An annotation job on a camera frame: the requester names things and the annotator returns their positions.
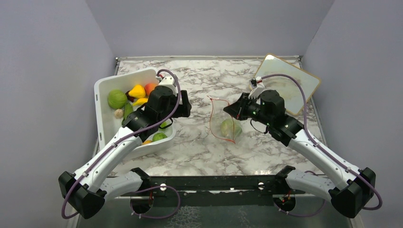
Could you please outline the yellow banana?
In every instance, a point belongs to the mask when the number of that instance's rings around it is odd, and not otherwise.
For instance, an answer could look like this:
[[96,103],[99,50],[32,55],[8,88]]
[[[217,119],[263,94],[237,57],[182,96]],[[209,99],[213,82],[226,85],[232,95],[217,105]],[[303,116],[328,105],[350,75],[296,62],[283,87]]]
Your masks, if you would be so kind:
[[138,98],[133,103],[132,106],[142,106],[148,102],[148,98]]

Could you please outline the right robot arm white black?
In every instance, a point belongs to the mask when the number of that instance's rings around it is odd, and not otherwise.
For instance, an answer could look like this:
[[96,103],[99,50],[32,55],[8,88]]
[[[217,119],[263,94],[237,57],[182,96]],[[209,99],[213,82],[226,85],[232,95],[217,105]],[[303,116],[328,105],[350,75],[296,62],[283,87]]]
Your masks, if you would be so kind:
[[272,138],[302,154],[327,176],[321,178],[294,168],[283,169],[283,174],[274,180],[278,192],[305,191],[330,202],[341,215],[351,219],[374,196],[375,172],[347,162],[311,136],[300,121],[286,114],[285,101],[277,91],[263,91],[259,102],[250,98],[249,93],[242,93],[223,110],[237,120],[251,119],[264,124]]

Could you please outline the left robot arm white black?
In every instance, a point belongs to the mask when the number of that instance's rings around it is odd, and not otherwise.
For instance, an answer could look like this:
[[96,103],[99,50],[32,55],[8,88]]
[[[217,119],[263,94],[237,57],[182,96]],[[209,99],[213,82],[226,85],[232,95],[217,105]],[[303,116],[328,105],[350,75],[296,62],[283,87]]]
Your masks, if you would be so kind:
[[81,215],[88,219],[109,199],[130,191],[138,195],[147,193],[149,181],[135,171],[116,180],[107,177],[123,158],[156,133],[162,123],[189,117],[191,108],[186,90],[176,94],[166,86],[157,86],[150,93],[149,101],[126,117],[112,140],[95,157],[73,173],[65,171],[59,176],[64,198],[62,218]]

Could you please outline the green leafy vegetable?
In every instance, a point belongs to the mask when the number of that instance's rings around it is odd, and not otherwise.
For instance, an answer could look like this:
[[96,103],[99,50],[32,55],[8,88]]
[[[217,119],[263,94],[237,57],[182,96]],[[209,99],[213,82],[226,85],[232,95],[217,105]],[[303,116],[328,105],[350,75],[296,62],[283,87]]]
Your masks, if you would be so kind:
[[132,104],[131,103],[126,103],[125,104],[125,106],[124,106],[124,118],[123,118],[123,120],[122,121],[124,121],[128,116],[129,116],[129,114],[130,113],[132,113],[134,110],[133,110],[133,106],[132,106]]

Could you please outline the yellow bell pepper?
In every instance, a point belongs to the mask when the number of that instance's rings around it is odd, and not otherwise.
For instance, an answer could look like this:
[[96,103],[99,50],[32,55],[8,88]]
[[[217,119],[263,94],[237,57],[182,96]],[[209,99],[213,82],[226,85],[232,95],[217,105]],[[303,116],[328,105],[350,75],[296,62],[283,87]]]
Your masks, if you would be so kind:
[[146,93],[144,87],[142,85],[135,85],[130,91],[129,95],[138,99],[138,98],[146,98]]

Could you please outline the clear zip bag orange zipper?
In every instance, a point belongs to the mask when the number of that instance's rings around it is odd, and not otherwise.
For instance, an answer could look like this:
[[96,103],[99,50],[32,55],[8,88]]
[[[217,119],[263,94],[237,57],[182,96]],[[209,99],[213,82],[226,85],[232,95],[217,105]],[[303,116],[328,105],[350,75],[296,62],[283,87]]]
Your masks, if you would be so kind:
[[238,120],[224,111],[229,101],[214,96],[208,96],[211,102],[209,127],[211,134],[223,141],[236,144],[242,134],[242,126]]

